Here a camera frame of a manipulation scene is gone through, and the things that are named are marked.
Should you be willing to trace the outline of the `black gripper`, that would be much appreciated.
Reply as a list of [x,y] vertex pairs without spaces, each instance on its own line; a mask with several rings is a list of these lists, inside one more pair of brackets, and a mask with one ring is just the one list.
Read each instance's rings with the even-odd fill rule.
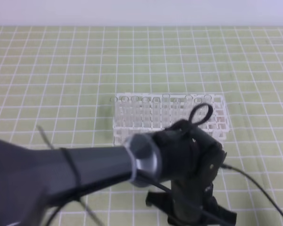
[[237,214],[219,206],[213,181],[226,158],[222,145],[200,128],[167,128],[151,135],[161,155],[161,173],[146,181],[162,189],[148,192],[174,226],[234,226]]

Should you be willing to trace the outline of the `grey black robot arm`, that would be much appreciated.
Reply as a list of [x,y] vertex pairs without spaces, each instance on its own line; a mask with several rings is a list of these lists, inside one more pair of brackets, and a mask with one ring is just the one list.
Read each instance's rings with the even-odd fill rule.
[[113,147],[30,150],[0,140],[0,226],[38,226],[46,209],[124,181],[137,187],[171,181],[171,190],[146,198],[171,224],[233,226],[236,213],[212,195],[225,156],[215,139],[186,120]]

